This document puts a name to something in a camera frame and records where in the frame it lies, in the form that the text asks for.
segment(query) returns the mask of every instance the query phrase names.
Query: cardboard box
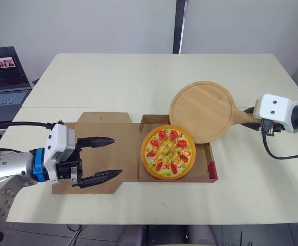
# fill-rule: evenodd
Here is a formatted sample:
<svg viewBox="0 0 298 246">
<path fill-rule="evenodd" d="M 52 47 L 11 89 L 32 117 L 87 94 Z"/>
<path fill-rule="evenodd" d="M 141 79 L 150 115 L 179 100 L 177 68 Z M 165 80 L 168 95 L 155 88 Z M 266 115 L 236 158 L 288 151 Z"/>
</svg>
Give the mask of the cardboard box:
<svg viewBox="0 0 298 246">
<path fill-rule="evenodd" d="M 71 181 L 61 180 L 52 185 L 53 194 L 113 194 L 123 182 L 214 182 L 216 167 L 208 143 L 196 144 L 196 161 L 190 172 L 178 180 L 158 180 L 144 169 L 140 148 L 145 136 L 154 128 L 169 124 L 168 115 L 144 115 L 141 123 L 132 123 L 127 113 L 83 113 L 76 123 L 66 123 L 75 129 L 76 138 L 105 136 L 116 143 L 102 148 L 83 148 L 83 176 L 96 172 L 123 169 L 117 177 L 88 188 L 72 187 Z"/>
</svg>

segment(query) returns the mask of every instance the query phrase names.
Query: blue gripper part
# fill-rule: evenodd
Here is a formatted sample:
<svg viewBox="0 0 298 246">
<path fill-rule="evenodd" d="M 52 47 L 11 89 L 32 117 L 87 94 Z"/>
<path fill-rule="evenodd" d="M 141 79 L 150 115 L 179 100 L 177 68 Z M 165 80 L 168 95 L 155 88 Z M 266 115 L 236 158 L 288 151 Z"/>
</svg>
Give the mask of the blue gripper part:
<svg viewBox="0 0 298 246">
<path fill-rule="evenodd" d="M 35 155 L 35 165 L 33 169 L 33 174 L 37 177 L 39 182 L 45 182 L 44 168 L 43 168 L 43 156 L 44 148 L 37 149 Z"/>
</svg>

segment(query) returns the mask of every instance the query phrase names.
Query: robotic arm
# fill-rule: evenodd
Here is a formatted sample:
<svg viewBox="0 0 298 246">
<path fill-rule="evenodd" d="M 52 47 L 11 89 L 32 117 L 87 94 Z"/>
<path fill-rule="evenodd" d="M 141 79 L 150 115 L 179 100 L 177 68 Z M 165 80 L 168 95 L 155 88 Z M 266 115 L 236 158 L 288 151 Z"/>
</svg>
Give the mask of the robotic arm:
<svg viewBox="0 0 298 246">
<path fill-rule="evenodd" d="M 277 157 L 268 148 L 266 136 L 274 136 L 275 132 L 287 131 L 289 133 L 298 132 L 298 101 L 264 94 L 256 101 L 255 107 L 247 109 L 245 112 L 252 113 L 253 116 L 261 120 L 260 124 L 243 124 L 246 127 L 261 131 L 263 144 L 267 153 L 275 159 L 293 159 L 298 155 Z"/>
<path fill-rule="evenodd" d="M 53 125 L 44 148 L 28 153 L 0 152 L 0 241 L 3 238 L 1 228 L 14 198 L 23 187 L 45 181 L 59 183 L 59 179 L 71 178 L 73 187 L 85 188 L 104 183 L 120 174 L 122 170 L 109 170 L 82 177 L 81 149 L 103 147 L 114 142 L 108 137 L 79 138 L 75 142 L 75 131 L 60 121 Z"/>
</svg>

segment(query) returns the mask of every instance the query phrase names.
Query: wooden board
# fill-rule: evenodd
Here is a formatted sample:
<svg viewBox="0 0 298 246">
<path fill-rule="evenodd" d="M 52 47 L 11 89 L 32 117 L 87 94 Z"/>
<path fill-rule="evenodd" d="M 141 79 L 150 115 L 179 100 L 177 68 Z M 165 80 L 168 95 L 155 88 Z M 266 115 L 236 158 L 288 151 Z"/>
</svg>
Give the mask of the wooden board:
<svg viewBox="0 0 298 246">
<path fill-rule="evenodd" d="M 260 122 L 252 114 L 238 110 L 230 93 L 211 81 L 184 87 L 173 99 L 169 120 L 184 128 L 197 144 L 219 138 L 235 124 Z"/>
</svg>

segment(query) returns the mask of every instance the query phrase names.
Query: black pole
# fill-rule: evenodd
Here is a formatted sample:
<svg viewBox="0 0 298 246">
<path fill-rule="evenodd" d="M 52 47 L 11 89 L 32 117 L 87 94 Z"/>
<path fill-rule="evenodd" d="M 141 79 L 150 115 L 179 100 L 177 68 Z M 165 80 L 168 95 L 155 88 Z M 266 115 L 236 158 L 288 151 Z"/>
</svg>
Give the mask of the black pole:
<svg viewBox="0 0 298 246">
<path fill-rule="evenodd" d="M 173 54 L 179 54 L 180 51 L 185 2 L 186 0 L 176 0 Z"/>
</svg>

